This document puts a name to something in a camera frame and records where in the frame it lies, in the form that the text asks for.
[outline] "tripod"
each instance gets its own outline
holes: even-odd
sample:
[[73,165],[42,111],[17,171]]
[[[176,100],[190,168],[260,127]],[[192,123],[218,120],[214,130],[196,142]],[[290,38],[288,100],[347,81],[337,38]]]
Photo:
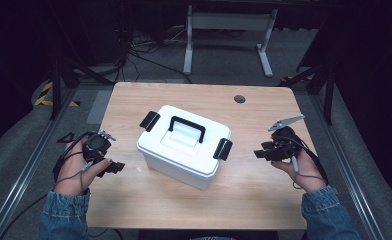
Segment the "tripod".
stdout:
[[97,80],[103,85],[114,85],[115,83],[104,78],[100,74],[92,71],[87,66],[65,57],[65,44],[61,41],[61,36],[64,35],[69,41],[68,36],[62,29],[62,25],[53,9],[51,0],[35,1],[29,0],[27,8],[31,9],[37,21],[40,23],[41,30],[46,36],[49,43],[49,54],[53,57],[52,64],[52,90],[53,90],[53,109],[50,117],[53,120],[61,109],[61,79],[66,84],[67,88],[76,88],[79,85],[79,80],[74,69],[80,70],[87,76]]

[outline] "black cable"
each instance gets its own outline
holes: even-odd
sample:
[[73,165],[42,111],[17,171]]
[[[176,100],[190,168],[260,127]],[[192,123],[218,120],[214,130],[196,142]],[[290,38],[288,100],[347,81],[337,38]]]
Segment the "black cable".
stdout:
[[119,239],[124,240],[124,237],[118,229],[114,229],[114,231],[118,234]]
[[299,186],[296,186],[295,181],[293,181],[293,188],[294,188],[294,189],[303,189],[303,188],[301,188],[301,187],[299,187]]
[[121,68],[122,80],[125,82],[124,68]]
[[31,207],[33,207],[34,205],[36,205],[38,202],[40,202],[41,200],[43,200],[45,197],[47,196],[47,194],[44,194],[43,196],[39,197],[37,200],[35,200],[33,203],[31,203],[30,205],[28,205],[28,207],[26,207],[24,210],[22,210],[14,219],[12,219],[12,221],[9,223],[9,225],[5,228],[5,230],[3,231],[2,235],[0,236],[0,240],[2,240],[5,235],[8,233],[9,229],[13,226],[13,224],[22,216],[24,215]]
[[158,65],[158,66],[160,66],[160,67],[166,68],[166,69],[168,69],[168,70],[177,72],[177,73],[183,75],[183,76],[187,79],[188,83],[192,84],[192,81],[190,80],[190,78],[189,78],[186,74],[184,74],[183,72],[181,72],[181,71],[179,71],[179,70],[177,70],[177,69],[174,69],[174,68],[170,68],[170,67],[164,66],[164,65],[162,65],[162,64],[159,64],[159,63],[157,63],[157,62],[151,61],[151,60],[146,59],[146,58],[142,58],[142,57],[140,57],[139,55],[136,55],[136,54],[132,54],[132,53],[130,53],[130,54],[133,55],[133,56],[136,57],[136,58],[140,58],[140,59],[142,59],[142,60],[144,60],[144,61],[153,63],[153,64],[155,64],[155,65]]
[[139,72],[139,70],[137,69],[136,64],[135,64],[133,61],[131,61],[130,58],[128,58],[128,56],[127,56],[127,59],[128,59],[128,61],[130,61],[130,62],[133,64],[134,69],[136,70],[136,72],[137,72],[137,74],[138,74],[137,77],[136,77],[136,79],[134,80],[135,82],[137,82],[137,80],[138,80],[139,77],[140,77],[140,72]]
[[[125,62],[121,61],[121,63],[122,63],[122,64],[120,64],[120,65],[115,65],[115,64],[114,64],[114,67],[111,68],[111,69],[108,69],[108,70],[105,70],[105,71],[102,71],[102,72],[96,72],[96,73],[97,73],[98,75],[100,75],[100,76],[106,76],[106,75],[112,74],[112,73],[118,71],[119,69],[121,69],[122,67],[124,67]],[[77,72],[74,72],[74,74],[75,74],[77,77],[81,78],[81,79],[91,78],[91,76],[89,76],[89,75],[87,75],[87,74],[85,74],[85,73],[77,73]]]
[[103,234],[105,234],[107,231],[108,231],[108,229],[106,228],[103,232],[101,232],[101,233],[99,233],[97,235],[90,235],[89,234],[89,237],[98,238],[98,237],[102,236]]
[[114,80],[114,82],[117,82],[118,81],[118,76],[119,76],[119,69],[118,69],[118,71],[117,71],[117,75],[115,76],[115,80]]
[[283,136],[274,136],[274,137],[272,137],[272,139],[273,139],[273,140],[274,140],[274,139],[286,139],[286,140],[289,140],[289,141],[293,142],[294,144],[300,146],[301,148],[303,148],[303,149],[305,150],[305,152],[306,152],[306,153],[312,158],[312,160],[314,161],[314,163],[315,163],[315,165],[316,165],[318,171],[319,171],[320,174],[321,174],[321,178],[320,178],[320,177],[317,177],[317,176],[303,175],[303,174],[300,174],[300,173],[296,173],[296,174],[299,175],[299,176],[302,176],[302,177],[313,177],[313,178],[321,179],[321,180],[323,180],[323,181],[326,183],[326,185],[328,185],[328,177],[327,177],[327,174],[326,174],[326,172],[325,172],[323,166],[322,166],[321,163],[320,163],[320,159],[318,158],[317,155],[315,155],[315,154],[308,148],[308,146],[306,145],[306,143],[305,143],[302,139],[300,139],[300,140],[301,140],[301,142],[302,142],[303,144],[300,144],[298,141],[296,141],[296,140],[294,140],[294,139],[292,139],[292,138],[283,137]]
[[[179,33],[175,34],[175,36],[173,36],[169,40],[163,40],[162,44],[159,44],[155,41],[149,40],[150,39],[149,37],[146,37],[147,39],[145,39],[143,41],[143,40],[141,40],[141,37],[142,37],[141,35],[134,37],[134,38],[137,38],[137,37],[140,38],[139,42],[134,43],[133,41],[131,41],[129,44],[131,46],[132,51],[134,51],[136,54],[139,54],[139,55],[152,54],[152,53],[159,51],[160,49],[170,47],[170,46],[176,44],[177,42],[180,42],[180,40],[174,40],[174,39],[179,37],[183,32],[185,32],[185,30],[186,29],[181,30]],[[136,48],[136,47],[139,47],[142,45],[147,45],[148,49],[147,50],[138,50]]]
[[68,180],[68,179],[72,179],[72,178],[76,177],[78,174],[80,174],[81,192],[84,192],[84,189],[83,189],[83,179],[82,179],[83,171],[81,171],[81,170],[78,171],[76,174],[70,176],[70,177],[62,178],[61,180],[57,181],[57,182],[55,183],[55,186],[53,186],[53,189],[55,189],[55,187],[56,187],[59,183],[65,181],[65,180]]
[[81,134],[77,139],[75,139],[75,140],[71,143],[71,145],[69,145],[69,147],[62,153],[62,155],[61,155],[61,157],[60,157],[59,159],[65,159],[65,157],[66,157],[66,155],[69,153],[69,151],[71,151],[72,148],[73,148],[75,145],[77,145],[77,143],[78,143],[79,141],[81,141],[81,139],[83,139],[85,136],[88,136],[88,135],[91,135],[91,134],[94,134],[94,132],[85,132],[85,133]]

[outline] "cable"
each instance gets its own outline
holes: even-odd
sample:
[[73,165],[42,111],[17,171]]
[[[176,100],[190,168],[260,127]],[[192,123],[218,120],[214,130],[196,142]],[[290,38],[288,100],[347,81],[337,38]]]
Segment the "cable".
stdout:
[[139,70],[137,69],[136,64],[135,64],[133,61],[131,61],[130,58],[128,58],[128,56],[127,56],[127,59],[128,59],[128,61],[130,61],[130,62],[133,64],[134,69],[136,70],[136,72],[137,72],[137,74],[138,74],[137,77],[136,77],[136,79],[134,80],[135,82],[137,82],[137,80],[138,80],[139,77],[140,77],[140,72],[139,72]]
[[85,132],[83,134],[81,134],[77,139],[75,139],[71,145],[69,145],[69,147],[62,153],[60,159],[65,159],[66,155],[69,153],[69,151],[72,150],[72,148],[79,142],[81,141],[81,139],[83,139],[85,136],[91,135],[93,134],[93,132]]
[[[121,69],[122,67],[124,67],[125,62],[121,61],[120,63],[121,63],[120,65],[114,64],[114,67],[111,68],[111,69],[108,69],[108,70],[105,70],[105,71],[102,71],[102,72],[96,72],[96,73],[98,75],[100,75],[100,76],[106,76],[106,75],[112,74],[112,73],[118,71],[119,69]],[[75,75],[77,75],[77,77],[79,77],[81,79],[91,78],[91,76],[89,76],[87,74],[77,73],[77,72],[74,72],[74,73],[75,73]]]
[[[134,36],[133,39],[135,38],[139,38],[139,41],[137,41],[137,43],[135,41],[131,41],[129,42],[130,47],[131,47],[131,51],[134,52],[134,54],[138,54],[138,55],[143,55],[143,54],[148,54],[148,53],[155,53],[156,51],[162,49],[162,48],[166,48],[169,46],[172,46],[178,42],[182,42],[180,40],[176,40],[176,38],[178,38],[183,32],[185,32],[187,29],[184,28],[181,31],[179,31],[178,33],[176,33],[172,38],[167,39],[167,40],[163,40],[163,42],[161,43],[161,45],[158,44],[157,41],[153,41],[150,39],[150,37],[147,37],[145,35],[137,35]],[[148,45],[148,49],[146,50],[138,50],[137,47],[140,46],[144,46],[144,45]]]
[[45,197],[47,196],[47,194],[44,194],[43,196],[39,197],[37,200],[35,200],[33,203],[31,203],[30,205],[28,205],[28,207],[26,207],[24,210],[22,210],[14,219],[12,219],[12,221],[9,223],[9,225],[5,228],[5,230],[3,231],[2,235],[0,236],[0,240],[2,240],[5,235],[8,233],[9,229],[13,226],[13,224],[22,216],[24,215],[30,208],[32,208],[34,205],[36,205],[38,202],[40,202],[41,200],[43,200]]
[[312,160],[314,161],[314,163],[315,163],[315,165],[316,165],[318,171],[319,171],[320,174],[321,174],[321,178],[320,178],[320,177],[317,177],[317,176],[303,175],[303,174],[300,174],[300,173],[298,173],[298,172],[296,172],[296,174],[299,175],[299,176],[302,176],[302,177],[313,177],[313,178],[321,179],[322,181],[324,181],[324,182],[326,183],[326,185],[328,185],[328,177],[327,177],[327,174],[326,174],[326,172],[325,172],[323,166],[322,166],[321,163],[320,163],[320,159],[318,158],[317,155],[315,155],[315,154],[308,148],[308,146],[306,145],[306,143],[305,143],[302,139],[300,139],[300,141],[301,141],[303,144],[300,144],[298,141],[296,141],[296,140],[294,140],[294,139],[292,139],[292,138],[283,137],[283,136],[274,136],[274,137],[272,137],[272,139],[273,139],[273,140],[274,140],[274,139],[286,139],[286,140],[289,140],[289,141],[293,142],[294,144],[300,146],[301,148],[303,148],[303,149],[305,150],[305,152],[306,152],[306,153],[312,158]]
[[106,233],[108,231],[108,229],[106,228],[103,232],[101,232],[101,233],[99,233],[99,234],[97,234],[97,235],[90,235],[89,234],[89,237],[92,237],[92,238],[97,238],[97,237],[100,237],[100,236],[102,236],[104,233]]
[[130,54],[133,55],[133,56],[136,57],[136,58],[140,58],[140,59],[142,59],[142,60],[144,60],[144,61],[153,63],[153,64],[155,64],[155,65],[158,65],[158,66],[160,66],[160,67],[169,69],[169,70],[171,70],[171,71],[177,72],[177,73],[183,75],[183,76],[187,79],[187,81],[188,81],[190,84],[192,84],[192,81],[190,80],[190,78],[189,78],[186,74],[184,74],[183,72],[178,71],[177,69],[174,69],[174,68],[170,68],[170,67],[164,66],[164,65],[162,65],[162,64],[159,64],[159,63],[157,63],[157,62],[151,61],[151,60],[146,59],[146,58],[142,58],[142,57],[140,57],[139,55],[135,55],[135,54],[132,54],[132,53],[130,53]]
[[83,190],[83,188],[84,188],[84,187],[83,187],[83,178],[82,178],[82,176],[83,176],[83,171],[81,171],[81,170],[78,171],[76,174],[70,176],[70,177],[62,178],[61,180],[57,181],[57,182],[55,183],[55,186],[53,186],[53,189],[55,189],[55,187],[56,187],[59,183],[65,181],[65,180],[68,180],[68,179],[75,178],[78,174],[80,174],[81,193],[83,193],[83,192],[84,192],[84,190]]
[[118,229],[114,229],[114,231],[118,234],[119,239],[124,240],[124,237]]

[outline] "table top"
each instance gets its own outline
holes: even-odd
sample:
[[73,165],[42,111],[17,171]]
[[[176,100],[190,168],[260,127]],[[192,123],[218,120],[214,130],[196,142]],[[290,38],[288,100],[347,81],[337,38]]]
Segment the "table top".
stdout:
[[[244,103],[234,100],[236,95]],[[149,168],[137,150],[139,127],[149,111],[171,105],[231,130],[232,149],[207,190]],[[133,229],[305,229],[303,190],[253,151],[270,140],[277,120],[301,112],[292,91],[279,87],[117,83],[101,128],[117,141],[106,157],[125,163],[91,185],[89,227]],[[315,152],[305,122],[291,125]]]

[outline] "metal frame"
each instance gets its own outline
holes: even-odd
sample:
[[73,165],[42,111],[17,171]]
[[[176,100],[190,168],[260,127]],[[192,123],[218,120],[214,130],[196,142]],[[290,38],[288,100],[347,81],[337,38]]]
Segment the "metal frame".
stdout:
[[334,149],[339,169],[342,173],[343,179],[345,180],[346,186],[349,189],[349,193],[351,194],[355,207],[358,210],[358,214],[368,233],[369,239],[385,239],[374,217],[374,214],[370,209],[369,203],[365,198],[364,192],[362,191],[361,186],[356,180],[355,174],[353,173],[349,161],[344,154],[342,146],[340,145],[339,140],[336,137],[336,133],[334,132],[333,127],[327,124],[327,120],[323,115],[323,107],[321,105],[321,100],[319,99],[319,96],[310,95],[310,99],[318,117],[321,118],[322,127]]
[[257,44],[257,51],[265,76],[272,77],[273,72],[268,61],[266,49],[276,16],[277,9],[272,10],[271,14],[199,13],[193,12],[192,5],[189,5],[187,12],[187,45],[183,73],[190,74],[192,71],[193,29],[232,29],[265,31],[264,41],[262,44]]
[[[62,106],[67,106],[73,99],[75,95],[75,89],[67,89],[65,91],[65,96],[63,97]],[[19,204],[22,196],[25,193],[25,190],[28,187],[35,171],[37,170],[38,165],[43,158],[43,154],[46,151],[46,147],[48,145],[48,141],[52,136],[56,126],[58,125],[59,120],[62,118],[63,114],[65,113],[67,107],[60,108],[59,113],[57,114],[54,120],[49,121],[47,124],[40,140],[37,143],[36,148],[32,152],[30,158],[28,159],[24,169],[22,170],[21,174],[19,175],[18,179],[16,180],[15,184],[6,198],[5,202],[3,203],[2,207],[0,208],[0,237],[2,232],[7,227],[9,220],[12,217],[16,207]]]

